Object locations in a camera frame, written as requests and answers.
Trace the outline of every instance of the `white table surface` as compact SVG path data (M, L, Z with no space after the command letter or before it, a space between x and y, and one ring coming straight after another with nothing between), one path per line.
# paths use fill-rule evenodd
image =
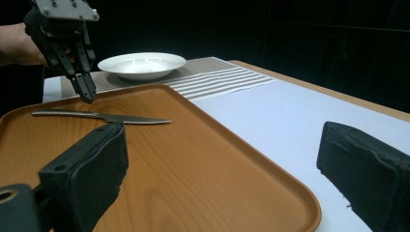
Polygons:
M61 98L60 77L48 78L44 101ZM410 154L410 123L283 80L194 104L315 194L322 209L317 231L371 231L316 167L326 121L355 127Z

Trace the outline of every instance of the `gray placemat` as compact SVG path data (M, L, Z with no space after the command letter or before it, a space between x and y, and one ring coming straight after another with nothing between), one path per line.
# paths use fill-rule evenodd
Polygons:
M147 83L166 84L192 102L220 96L277 81L276 79L216 57L188 60L184 67L164 78L150 82L135 82L109 72L92 72L97 92L129 88ZM63 98L76 97L70 81L61 77Z

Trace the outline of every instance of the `black padded block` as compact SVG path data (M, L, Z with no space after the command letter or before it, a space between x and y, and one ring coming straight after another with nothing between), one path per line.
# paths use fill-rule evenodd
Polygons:
M39 172L57 210L55 231L92 231L119 195L129 167L123 123L99 127Z
M316 165L370 229L410 231L409 156L361 130L326 122Z

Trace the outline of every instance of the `knife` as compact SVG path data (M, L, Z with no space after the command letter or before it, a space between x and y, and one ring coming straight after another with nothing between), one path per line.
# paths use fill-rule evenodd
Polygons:
M92 111L78 111L66 109L38 109L31 113L33 116L69 116L82 118L103 119L108 123L123 122L124 124L166 124L170 123L169 119L143 118L136 116L126 116L117 114L103 114Z

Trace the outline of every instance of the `human hand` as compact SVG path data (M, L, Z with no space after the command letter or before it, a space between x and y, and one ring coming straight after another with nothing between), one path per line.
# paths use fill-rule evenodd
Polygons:
M44 56L25 33L25 24L0 26L0 66L18 64L44 65Z

